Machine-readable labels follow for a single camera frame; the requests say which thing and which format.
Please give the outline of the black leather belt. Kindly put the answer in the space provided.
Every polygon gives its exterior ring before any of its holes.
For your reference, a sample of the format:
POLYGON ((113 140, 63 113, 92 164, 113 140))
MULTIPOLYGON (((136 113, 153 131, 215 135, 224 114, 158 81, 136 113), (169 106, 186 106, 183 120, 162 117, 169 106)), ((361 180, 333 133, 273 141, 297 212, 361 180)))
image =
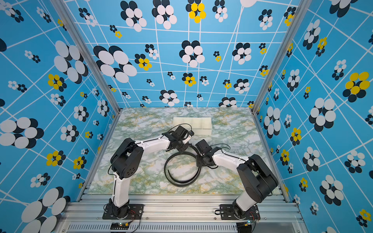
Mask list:
POLYGON ((201 174, 197 166, 197 149, 191 147, 184 152, 172 154, 164 164, 164 174, 170 184, 184 188, 193 184, 201 174))

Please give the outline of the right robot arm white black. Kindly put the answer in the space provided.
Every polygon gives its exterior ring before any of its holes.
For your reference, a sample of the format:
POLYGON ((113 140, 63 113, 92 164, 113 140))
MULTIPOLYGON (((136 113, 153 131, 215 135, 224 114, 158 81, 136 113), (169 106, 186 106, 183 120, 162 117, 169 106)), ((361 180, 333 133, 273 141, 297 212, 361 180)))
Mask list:
POLYGON ((263 159, 257 154, 239 157, 220 147, 211 147, 204 139, 196 144, 196 148, 198 167, 223 167, 236 171, 241 179, 243 193, 222 214, 240 220, 259 220, 257 204, 272 195, 279 185, 276 176, 263 159))

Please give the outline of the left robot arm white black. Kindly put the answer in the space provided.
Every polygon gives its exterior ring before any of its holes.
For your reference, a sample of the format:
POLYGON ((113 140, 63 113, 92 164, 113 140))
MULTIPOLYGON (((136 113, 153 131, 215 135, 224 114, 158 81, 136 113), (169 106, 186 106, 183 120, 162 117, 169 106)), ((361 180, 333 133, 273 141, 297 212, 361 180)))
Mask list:
POLYGON ((178 125, 175 130, 169 130, 161 136, 135 141, 131 138, 125 139, 110 159, 114 176, 114 187, 108 207, 111 208, 113 216, 119 219, 129 214, 129 187, 131 177, 135 175, 143 155, 160 150, 169 151, 177 149, 185 151, 189 146, 189 140, 194 136, 192 130, 187 130, 178 125))

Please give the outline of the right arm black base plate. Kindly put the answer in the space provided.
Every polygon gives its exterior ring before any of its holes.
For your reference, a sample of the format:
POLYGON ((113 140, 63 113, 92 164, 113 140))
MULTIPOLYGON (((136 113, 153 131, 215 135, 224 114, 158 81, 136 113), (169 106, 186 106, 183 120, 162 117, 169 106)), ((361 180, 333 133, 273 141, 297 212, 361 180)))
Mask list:
POLYGON ((215 215, 221 217, 221 220, 244 220, 258 221, 260 214, 257 205, 253 205, 247 211, 242 211, 238 206, 232 204, 220 204, 219 209, 214 211, 215 215))

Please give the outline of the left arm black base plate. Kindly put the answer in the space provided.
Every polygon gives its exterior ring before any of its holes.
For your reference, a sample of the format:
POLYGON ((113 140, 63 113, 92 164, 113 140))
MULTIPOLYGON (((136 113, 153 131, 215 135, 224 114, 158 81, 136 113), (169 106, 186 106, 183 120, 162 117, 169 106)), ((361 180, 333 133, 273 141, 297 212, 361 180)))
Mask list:
POLYGON ((122 207, 116 207, 114 204, 106 204, 104 206, 104 214, 102 219, 105 220, 120 220, 120 219, 141 219, 144 212, 143 204, 125 204, 122 207))

